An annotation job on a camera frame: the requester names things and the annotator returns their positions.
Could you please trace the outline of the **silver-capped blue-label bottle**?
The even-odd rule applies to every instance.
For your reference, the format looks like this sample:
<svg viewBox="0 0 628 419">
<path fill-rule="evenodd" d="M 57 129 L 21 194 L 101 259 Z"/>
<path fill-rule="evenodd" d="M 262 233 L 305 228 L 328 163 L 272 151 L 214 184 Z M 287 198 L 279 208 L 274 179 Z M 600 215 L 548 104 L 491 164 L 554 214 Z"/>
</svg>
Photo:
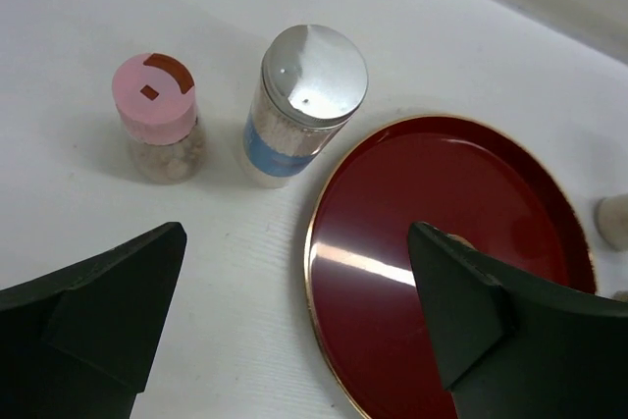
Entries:
<svg viewBox="0 0 628 419">
<path fill-rule="evenodd" d="M 241 166 L 261 186 L 300 174 L 350 120 L 369 84 L 366 62 L 342 33 L 297 25 L 270 44 L 242 135 Z"/>
</svg>

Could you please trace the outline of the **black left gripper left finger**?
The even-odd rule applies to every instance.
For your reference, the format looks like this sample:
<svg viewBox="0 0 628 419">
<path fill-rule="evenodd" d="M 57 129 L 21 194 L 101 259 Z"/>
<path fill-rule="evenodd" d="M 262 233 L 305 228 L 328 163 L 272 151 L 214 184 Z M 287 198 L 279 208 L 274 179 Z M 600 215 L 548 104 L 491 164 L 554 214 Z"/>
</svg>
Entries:
<svg viewBox="0 0 628 419">
<path fill-rule="evenodd" d="M 187 236 L 163 224 L 1 292 L 4 418 L 128 418 L 145 391 Z"/>
</svg>

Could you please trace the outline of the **black-top salt grinder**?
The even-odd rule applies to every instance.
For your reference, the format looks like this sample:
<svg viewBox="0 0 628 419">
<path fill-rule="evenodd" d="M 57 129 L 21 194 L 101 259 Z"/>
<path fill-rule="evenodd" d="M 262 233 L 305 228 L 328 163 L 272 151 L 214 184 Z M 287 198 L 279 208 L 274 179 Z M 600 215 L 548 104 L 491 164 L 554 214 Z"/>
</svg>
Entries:
<svg viewBox="0 0 628 419">
<path fill-rule="evenodd" d="M 603 198 L 596 210 L 596 227 L 600 236 L 615 250 L 627 250 L 626 193 Z"/>
</svg>

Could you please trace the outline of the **pink-capped small glass jar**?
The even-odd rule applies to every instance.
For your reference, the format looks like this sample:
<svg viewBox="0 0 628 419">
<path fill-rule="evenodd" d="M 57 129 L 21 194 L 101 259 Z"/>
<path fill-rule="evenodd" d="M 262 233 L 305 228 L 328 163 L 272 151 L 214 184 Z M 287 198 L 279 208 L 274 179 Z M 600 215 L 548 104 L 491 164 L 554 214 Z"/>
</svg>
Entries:
<svg viewBox="0 0 628 419">
<path fill-rule="evenodd" d="M 132 56 L 115 71 L 112 95 L 136 168 L 159 184 L 193 177 L 206 139 L 189 69 L 162 53 Z"/>
</svg>

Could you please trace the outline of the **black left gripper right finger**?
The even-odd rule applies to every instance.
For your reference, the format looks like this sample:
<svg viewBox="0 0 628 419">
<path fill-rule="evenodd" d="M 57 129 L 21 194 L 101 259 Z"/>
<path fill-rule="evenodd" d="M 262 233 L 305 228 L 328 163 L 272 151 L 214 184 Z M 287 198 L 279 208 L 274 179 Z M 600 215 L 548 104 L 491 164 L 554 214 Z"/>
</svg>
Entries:
<svg viewBox="0 0 628 419">
<path fill-rule="evenodd" d="M 444 389 L 461 418 L 623 418 L 627 306 L 415 223 L 408 252 Z"/>
</svg>

